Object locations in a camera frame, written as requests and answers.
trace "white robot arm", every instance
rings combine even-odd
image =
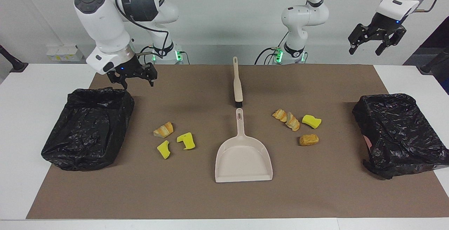
[[[282,64],[300,61],[308,37],[303,27],[321,25],[328,17],[324,0],[307,0],[306,5],[292,6],[282,12],[282,23],[288,28],[287,41],[282,46]]]
[[[166,0],[74,0],[75,11],[96,47],[86,62],[112,83],[127,88],[126,78],[139,77],[153,86],[157,72],[153,64],[141,65],[123,21],[145,28],[160,60],[177,60],[176,45],[161,24],[178,19],[178,9]]]
[[[414,13],[423,0],[382,0],[376,9],[371,24],[358,24],[348,40],[351,44],[349,53],[352,55],[359,45],[370,40],[381,40],[376,50],[379,56],[385,48],[397,45],[406,33],[402,23],[407,16]]]

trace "brown mat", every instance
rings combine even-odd
[[[368,156],[351,110],[361,95],[387,93],[372,66],[241,66],[246,133],[267,147],[274,177],[222,184],[216,152],[236,134],[232,66],[156,68],[154,88],[128,80],[136,106],[115,163],[85,172],[52,166],[27,218],[449,217],[432,171],[383,181],[362,166]],[[96,75],[91,88],[109,85]],[[323,123],[293,132],[271,117],[278,108]],[[163,160],[156,146],[164,139],[152,131],[169,120],[172,154]],[[197,148],[183,151],[176,137],[188,131]],[[310,133],[319,144],[299,147]]]

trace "table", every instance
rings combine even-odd
[[[415,67],[375,66],[389,93],[406,93],[449,145],[449,96],[432,76]],[[441,229],[449,218],[425,219],[251,219],[251,220],[24,220],[50,167],[40,150],[66,95],[88,88],[95,72],[87,65],[31,64],[0,85],[0,229]],[[449,194],[449,168],[435,171]]]

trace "plastic bag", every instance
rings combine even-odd
[[[449,165],[449,150],[409,95],[362,96],[353,115],[368,146],[363,165],[372,173],[391,179]]]
[[[134,100],[121,89],[77,89],[67,97],[42,157],[63,170],[112,164],[122,147]]]

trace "white dustpan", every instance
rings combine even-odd
[[[236,110],[237,136],[221,144],[215,160],[215,182],[272,180],[270,155],[257,139],[245,135],[243,110]]]

